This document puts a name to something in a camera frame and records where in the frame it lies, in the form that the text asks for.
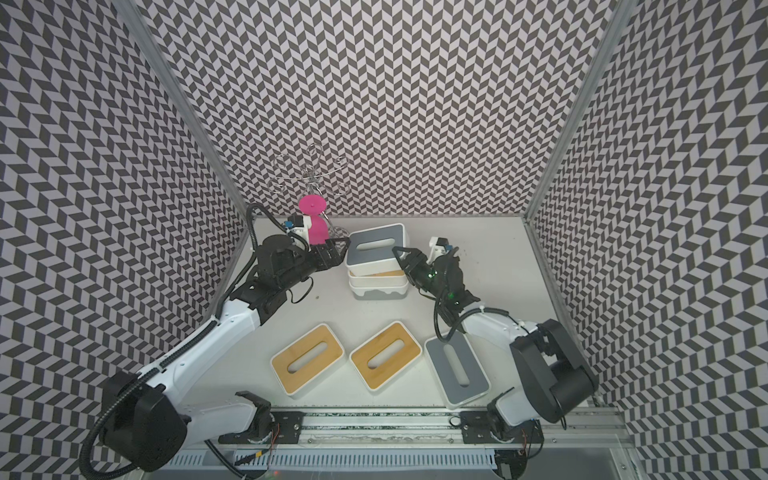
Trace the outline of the all white tissue box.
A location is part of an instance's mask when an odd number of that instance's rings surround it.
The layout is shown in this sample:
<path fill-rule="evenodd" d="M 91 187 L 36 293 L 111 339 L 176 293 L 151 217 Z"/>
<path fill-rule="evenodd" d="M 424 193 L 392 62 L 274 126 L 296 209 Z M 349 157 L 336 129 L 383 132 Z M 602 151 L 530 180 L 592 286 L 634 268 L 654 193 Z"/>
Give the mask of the all white tissue box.
<path fill-rule="evenodd" d="M 350 289 L 357 300 L 399 300 L 407 296 L 409 290 L 409 284 L 405 283 L 401 286 L 363 286 L 356 287 L 349 284 Z"/>

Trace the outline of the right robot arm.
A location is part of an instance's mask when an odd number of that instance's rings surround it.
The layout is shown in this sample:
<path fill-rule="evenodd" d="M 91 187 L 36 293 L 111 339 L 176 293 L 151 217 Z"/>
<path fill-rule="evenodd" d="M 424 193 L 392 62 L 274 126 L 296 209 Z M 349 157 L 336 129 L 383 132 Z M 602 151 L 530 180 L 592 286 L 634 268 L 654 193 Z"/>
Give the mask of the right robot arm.
<path fill-rule="evenodd" d="M 458 249 L 443 238 L 429 254 L 392 248 L 408 282 L 433 301 L 435 339 L 443 345 L 461 335 L 484 339 L 510 351 L 520 380 L 487 405 L 489 430 L 511 442 L 534 421 L 567 427 L 566 416 L 596 393 L 599 381 L 586 357 L 557 320 L 526 323 L 502 308 L 486 305 L 464 284 Z"/>

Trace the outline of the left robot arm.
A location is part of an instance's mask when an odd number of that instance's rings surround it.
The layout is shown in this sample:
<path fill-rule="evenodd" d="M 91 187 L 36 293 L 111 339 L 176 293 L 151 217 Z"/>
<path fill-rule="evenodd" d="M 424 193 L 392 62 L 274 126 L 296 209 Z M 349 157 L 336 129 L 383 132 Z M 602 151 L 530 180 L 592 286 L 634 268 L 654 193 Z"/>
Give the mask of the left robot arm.
<path fill-rule="evenodd" d="M 347 237 L 309 245 L 294 233 L 256 244 L 208 321 L 138 372 L 107 380 L 102 411 L 81 445 L 81 473 L 114 479 L 134 469 L 156 471 L 182 448 L 220 436 L 273 440 L 271 404 L 252 392 L 210 405 L 184 399 L 224 354 L 277 312 L 295 285 L 341 265 L 349 246 Z"/>

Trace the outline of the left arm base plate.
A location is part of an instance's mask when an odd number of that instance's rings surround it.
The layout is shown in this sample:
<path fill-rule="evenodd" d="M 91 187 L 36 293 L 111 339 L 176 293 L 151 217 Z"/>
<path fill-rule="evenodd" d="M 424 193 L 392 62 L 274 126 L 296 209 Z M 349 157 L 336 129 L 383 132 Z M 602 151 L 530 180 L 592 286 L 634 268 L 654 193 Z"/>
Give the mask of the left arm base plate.
<path fill-rule="evenodd" d="M 218 437 L 221 445 L 269 446 L 297 444 L 303 427 L 305 414 L 298 410 L 272 411 L 258 415 L 244 432 L 230 433 Z"/>

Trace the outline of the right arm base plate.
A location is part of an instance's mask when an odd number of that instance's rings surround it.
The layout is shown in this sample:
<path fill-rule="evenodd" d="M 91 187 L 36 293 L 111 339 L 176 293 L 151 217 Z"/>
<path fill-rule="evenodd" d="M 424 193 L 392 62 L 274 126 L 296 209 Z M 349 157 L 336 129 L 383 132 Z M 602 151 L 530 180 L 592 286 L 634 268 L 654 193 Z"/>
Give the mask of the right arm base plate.
<path fill-rule="evenodd" d="M 466 410 L 449 418 L 451 428 L 457 430 L 464 444 L 542 445 L 544 434 L 538 420 L 528 420 L 518 426 L 509 426 L 487 411 Z"/>

